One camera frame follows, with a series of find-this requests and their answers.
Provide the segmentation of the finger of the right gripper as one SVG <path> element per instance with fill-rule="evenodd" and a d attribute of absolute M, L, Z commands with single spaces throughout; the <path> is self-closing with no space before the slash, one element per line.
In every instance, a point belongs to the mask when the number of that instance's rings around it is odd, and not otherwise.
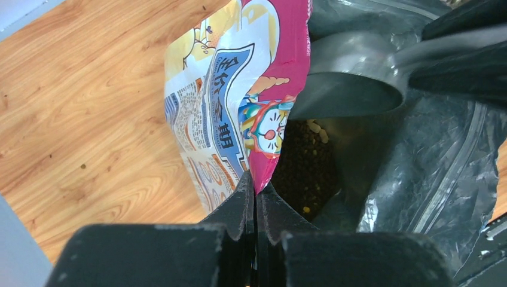
<path fill-rule="evenodd" d="M 468 1 L 427 24 L 422 40 L 506 23 L 506 0 Z"/>
<path fill-rule="evenodd" d="M 506 42 L 417 68 L 408 86 L 434 94 L 506 105 Z"/>

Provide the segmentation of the metal food scoop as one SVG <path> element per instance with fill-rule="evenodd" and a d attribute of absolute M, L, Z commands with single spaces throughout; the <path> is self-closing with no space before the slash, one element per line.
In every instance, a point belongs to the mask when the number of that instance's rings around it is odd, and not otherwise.
<path fill-rule="evenodd" d="M 408 79 L 415 69 L 504 41 L 506 25 L 455 33 L 401 50 L 376 33 L 335 33 L 311 44 L 306 85 L 289 117 L 354 117 L 394 110 L 414 89 Z"/>

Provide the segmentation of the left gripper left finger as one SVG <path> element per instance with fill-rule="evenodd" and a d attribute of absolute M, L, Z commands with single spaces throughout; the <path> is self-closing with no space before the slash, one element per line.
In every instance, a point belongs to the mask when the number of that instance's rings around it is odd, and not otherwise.
<path fill-rule="evenodd" d="M 254 188 L 233 194 L 196 224 L 91 224 L 67 242 L 47 286 L 246 286 Z"/>

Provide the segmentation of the cat food bag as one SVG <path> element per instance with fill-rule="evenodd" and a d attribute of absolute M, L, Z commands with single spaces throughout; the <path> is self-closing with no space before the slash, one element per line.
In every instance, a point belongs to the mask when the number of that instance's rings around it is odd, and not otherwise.
<path fill-rule="evenodd" d="M 203 206 L 216 209 L 245 172 L 254 194 L 273 187 L 313 42 L 364 31 L 401 50 L 453 9 L 445 1 L 230 1 L 171 43 L 165 115 Z M 388 112 L 306 120 L 326 130 L 339 180 L 306 221 L 425 234 L 451 274 L 463 267 L 496 202 L 506 105 L 411 89 Z"/>

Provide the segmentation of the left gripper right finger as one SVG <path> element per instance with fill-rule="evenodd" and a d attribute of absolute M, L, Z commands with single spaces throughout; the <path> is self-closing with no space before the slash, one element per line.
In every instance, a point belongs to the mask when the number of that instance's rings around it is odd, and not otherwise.
<path fill-rule="evenodd" d="M 269 185 L 256 196 L 259 286 L 453 286 L 424 235 L 320 230 Z"/>

